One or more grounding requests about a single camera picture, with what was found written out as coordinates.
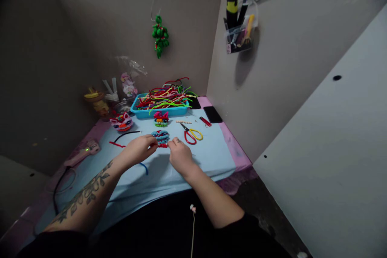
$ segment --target pink pipe cleaner figure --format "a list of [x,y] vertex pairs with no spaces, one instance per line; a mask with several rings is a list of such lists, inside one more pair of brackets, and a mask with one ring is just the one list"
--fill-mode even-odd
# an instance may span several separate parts
[[133,121],[128,112],[118,115],[116,118],[110,118],[110,123],[119,132],[127,131],[132,127]]
[[164,115],[161,115],[161,112],[158,111],[153,115],[154,118],[154,124],[157,127],[166,127],[168,125],[168,112],[166,112]]

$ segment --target earphone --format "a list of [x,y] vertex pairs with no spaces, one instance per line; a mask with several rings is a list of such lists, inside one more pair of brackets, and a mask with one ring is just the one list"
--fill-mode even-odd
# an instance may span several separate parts
[[193,229],[192,229],[192,246],[191,246],[191,258],[192,258],[192,253],[193,253],[193,249],[194,249],[194,233],[195,233],[195,214],[196,214],[196,208],[194,207],[194,205],[193,204],[191,204],[190,206],[189,206],[189,209],[193,212]]

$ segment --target pink table edge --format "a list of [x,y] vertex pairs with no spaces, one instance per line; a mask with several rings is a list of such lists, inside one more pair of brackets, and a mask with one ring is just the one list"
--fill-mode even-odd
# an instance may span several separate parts
[[[212,106],[207,97],[198,97],[200,105],[203,107]],[[79,145],[73,150],[70,157],[76,155],[81,148],[85,147],[85,144],[90,139],[100,141],[105,132],[111,127],[110,122],[103,122],[98,120],[93,126],[90,132],[82,139]],[[219,127],[222,130],[225,142],[230,151],[230,154],[235,163],[235,172],[226,179],[218,181],[219,186],[229,195],[236,194],[238,187],[245,181],[254,179],[257,177],[256,172],[252,169],[252,163],[238,141],[235,139],[231,131],[228,129],[224,122],[219,123]],[[64,170],[64,166],[60,166],[56,174]],[[21,215],[23,220],[17,220],[8,229],[8,231],[0,239],[0,246],[8,249],[8,255],[10,257],[16,256],[17,252],[23,246],[25,240],[29,237],[32,230],[32,224],[25,220],[32,221],[36,224],[41,216],[47,210],[47,207],[51,204],[52,195],[48,192],[42,192],[34,203],[29,206]]]

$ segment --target pen holder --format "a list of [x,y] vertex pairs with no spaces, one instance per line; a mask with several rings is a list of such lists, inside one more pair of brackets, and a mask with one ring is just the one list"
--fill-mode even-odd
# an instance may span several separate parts
[[258,6],[255,2],[256,13],[246,15],[242,25],[226,30],[225,39],[227,54],[249,50],[253,46],[254,29],[258,27]]
[[247,25],[240,25],[227,30],[225,34],[227,54],[251,49],[253,29],[254,27],[248,29]]

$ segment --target red lighter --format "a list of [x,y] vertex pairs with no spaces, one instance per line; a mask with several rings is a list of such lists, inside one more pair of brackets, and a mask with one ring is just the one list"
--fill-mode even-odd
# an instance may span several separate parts
[[202,120],[207,126],[212,126],[212,124],[208,122],[206,119],[204,119],[203,117],[199,117],[199,119]]

